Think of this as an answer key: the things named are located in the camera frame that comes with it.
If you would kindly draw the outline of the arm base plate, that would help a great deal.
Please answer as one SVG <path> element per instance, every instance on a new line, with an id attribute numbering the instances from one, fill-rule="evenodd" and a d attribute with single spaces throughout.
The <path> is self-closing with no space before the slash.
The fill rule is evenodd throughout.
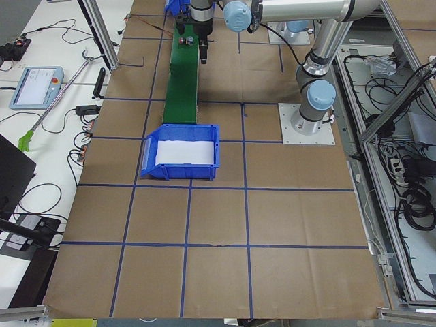
<path id="1" fill-rule="evenodd" d="M 336 144 L 330 123 L 325 114 L 320 122 L 307 122 L 300 116 L 300 104 L 278 103 L 282 140 L 285 145 L 326 145 Z"/>
<path id="2" fill-rule="evenodd" d="M 290 45 L 309 45 L 308 20 L 294 20 L 288 22 L 269 22 L 273 30 L 268 31 L 270 44 L 284 44 L 283 38 Z"/>

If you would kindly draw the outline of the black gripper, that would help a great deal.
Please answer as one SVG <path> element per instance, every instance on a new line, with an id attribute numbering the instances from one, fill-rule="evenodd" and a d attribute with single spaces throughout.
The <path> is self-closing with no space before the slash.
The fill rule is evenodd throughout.
<path id="1" fill-rule="evenodd" d="M 187 10 L 176 15 L 176 28 L 180 35 L 185 33 L 185 26 L 192 25 L 193 32 L 199 39 L 200 63 L 206 64 L 208 58 L 208 36 L 213 30 L 212 10 Z"/>

